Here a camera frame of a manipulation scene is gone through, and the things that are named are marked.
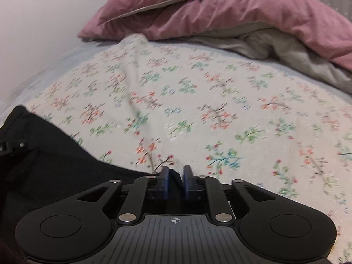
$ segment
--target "gray fabric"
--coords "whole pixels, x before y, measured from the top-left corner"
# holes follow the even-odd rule
[[[323,59],[293,35],[268,25],[265,28],[265,24],[262,23],[252,23],[224,31],[210,31],[182,39],[237,52],[253,59],[274,57],[316,80],[352,93],[351,71]]]

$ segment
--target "floral bed sheet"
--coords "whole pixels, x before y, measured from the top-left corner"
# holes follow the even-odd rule
[[[26,104],[103,162],[241,178],[326,213],[351,261],[352,106],[255,61],[131,35]]]

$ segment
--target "white wall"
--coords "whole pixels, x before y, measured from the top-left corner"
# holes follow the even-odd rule
[[[106,0],[0,0],[0,99],[66,51]]]

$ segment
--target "black pants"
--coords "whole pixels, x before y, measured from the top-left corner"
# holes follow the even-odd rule
[[[0,239],[17,253],[15,227],[27,213],[108,180],[129,184],[147,175],[98,161],[23,106],[14,108],[0,128],[1,146]],[[170,197],[182,197],[182,180],[173,170],[169,187]]]

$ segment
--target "crosshair symbol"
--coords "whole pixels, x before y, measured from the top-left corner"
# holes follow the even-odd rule
[[[174,224],[176,224],[176,223],[179,223],[179,222],[182,221],[182,220],[179,219],[179,218],[177,218],[177,217],[175,217],[175,218],[173,218],[173,219],[170,219],[170,221],[173,222]]]

